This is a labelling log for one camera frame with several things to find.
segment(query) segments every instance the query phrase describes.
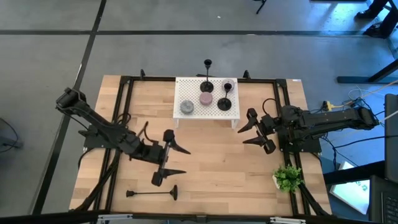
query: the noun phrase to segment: concrete floor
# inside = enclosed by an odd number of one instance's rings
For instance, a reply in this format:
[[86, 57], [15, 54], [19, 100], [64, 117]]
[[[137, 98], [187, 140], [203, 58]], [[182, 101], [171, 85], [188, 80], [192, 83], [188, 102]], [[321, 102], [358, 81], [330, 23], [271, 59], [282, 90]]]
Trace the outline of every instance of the concrete floor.
[[[91, 30], [99, 6], [100, 0], [1, 0], [0, 30]], [[316, 109], [323, 100], [340, 104], [356, 88], [337, 84], [337, 76], [372, 75], [394, 60], [388, 40], [305, 33], [366, 29], [371, 23], [353, 20], [357, 11], [368, 7], [365, 2], [268, 0], [256, 16], [258, 6], [259, 2], [249, 0], [109, 0], [100, 30], [290, 30], [302, 31], [302, 36], [97, 35], [81, 90], [94, 106], [105, 74], [137, 75], [143, 68], [150, 76], [194, 76], [205, 72], [203, 60], [210, 58], [210, 74], [218, 77], [241, 77], [247, 69], [253, 78], [302, 79], [308, 107]], [[0, 154], [1, 217], [30, 211], [61, 118], [54, 109], [55, 100], [66, 86], [73, 86], [87, 41], [87, 35], [0, 35], [0, 116], [15, 127], [25, 144]], [[366, 98], [375, 113], [383, 110], [383, 95], [398, 94], [398, 88], [379, 93]], [[68, 209], [84, 140], [79, 129], [70, 123], [45, 213]], [[341, 145], [384, 134], [381, 126], [350, 132], [330, 133], [329, 139]], [[327, 172], [332, 169], [333, 152], [328, 144], [321, 144]], [[378, 139], [340, 152], [361, 165], [382, 160], [383, 149], [384, 141]], [[337, 215], [364, 218], [333, 198], [331, 203]]]

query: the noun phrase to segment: potted plant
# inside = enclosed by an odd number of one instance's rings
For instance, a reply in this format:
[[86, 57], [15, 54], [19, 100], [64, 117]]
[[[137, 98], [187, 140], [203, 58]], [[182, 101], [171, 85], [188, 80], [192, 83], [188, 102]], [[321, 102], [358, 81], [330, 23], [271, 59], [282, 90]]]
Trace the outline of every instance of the potted plant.
[[272, 179], [278, 189], [283, 192], [294, 192], [299, 184], [304, 183], [300, 178], [301, 168], [292, 166], [279, 167], [274, 171]]

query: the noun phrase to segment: wooden tabletop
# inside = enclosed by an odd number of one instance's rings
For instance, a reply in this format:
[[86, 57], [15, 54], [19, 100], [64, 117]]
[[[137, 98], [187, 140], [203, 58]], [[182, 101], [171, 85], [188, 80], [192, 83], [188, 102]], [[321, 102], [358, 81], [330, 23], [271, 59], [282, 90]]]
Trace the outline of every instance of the wooden tabletop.
[[[95, 111], [111, 120], [118, 92], [120, 76], [105, 75], [99, 91]], [[290, 198], [278, 190], [272, 173], [284, 164], [277, 149], [267, 155], [263, 148], [242, 144], [256, 136], [252, 129], [238, 134], [247, 122], [246, 111], [255, 108], [263, 115], [262, 102], [274, 98], [271, 84], [239, 83], [241, 121], [231, 129], [231, 121], [180, 120], [179, 128], [172, 121], [174, 82], [134, 82], [128, 126], [140, 130], [146, 121], [148, 135], [161, 141], [166, 129], [174, 129], [177, 142], [192, 154], [171, 151], [166, 168], [185, 170], [186, 174], [172, 175], [160, 187], [151, 184], [157, 165], [121, 156], [114, 190], [112, 212], [179, 213], [209, 215], [291, 215]], [[300, 80], [287, 80], [290, 103], [307, 109]], [[275, 103], [268, 101], [266, 111], [277, 116]], [[276, 134], [269, 136], [278, 147]], [[94, 149], [82, 160], [70, 208], [79, 206], [96, 185], [104, 149]], [[322, 168], [319, 160], [309, 153], [301, 153], [306, 186], [315, 200], [331, 212]], [[126, 190], [136, 192], [164, 192], [178, 185], [178, 200], [170, 195], [136, 195], [126, 198]], [[104, 208], [108, 186], [103, 191], [100, 208]], [[298, 210], [303, 213], [299, 192]]]

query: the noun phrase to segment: white pegboard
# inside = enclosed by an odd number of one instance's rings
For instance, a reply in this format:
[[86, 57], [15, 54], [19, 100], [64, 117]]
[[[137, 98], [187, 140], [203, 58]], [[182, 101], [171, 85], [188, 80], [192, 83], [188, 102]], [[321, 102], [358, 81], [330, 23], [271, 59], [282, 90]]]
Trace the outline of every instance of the white pegboard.
[[[206, 78], [176, 78], [174, 94], [174, 113], [175, 119], [240, 119], [238, 80], [230, 78], [235, 82], [234, 88], [228, 93], [227, 98], [231, 100], [232, 107], [228, 111], [222, 111], [217, 107], [217, 101], [225, 97], [225, 91], [222, 87], [222, 81], [225, 78], [209, 78], [214, 90], [211, 92], [213, 101], [208, 106], [203, 106], [199, 102], [200, 84], [206, 81]], [[190, 100], [193, 103], [192, 114], [183, 114], [180, 111], [180, 104], [184, 100]]]

